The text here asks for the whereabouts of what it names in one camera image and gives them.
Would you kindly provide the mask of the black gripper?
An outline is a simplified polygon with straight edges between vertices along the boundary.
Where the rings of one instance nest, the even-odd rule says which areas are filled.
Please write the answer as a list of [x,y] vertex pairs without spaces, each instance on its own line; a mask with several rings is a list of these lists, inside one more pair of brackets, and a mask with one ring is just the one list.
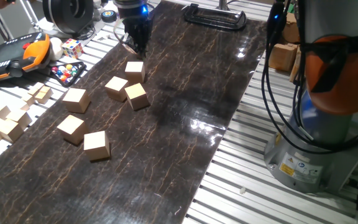
[[146,58],[152,30],[152,11],[145,0],[115,0],[119,17],[137,58]]

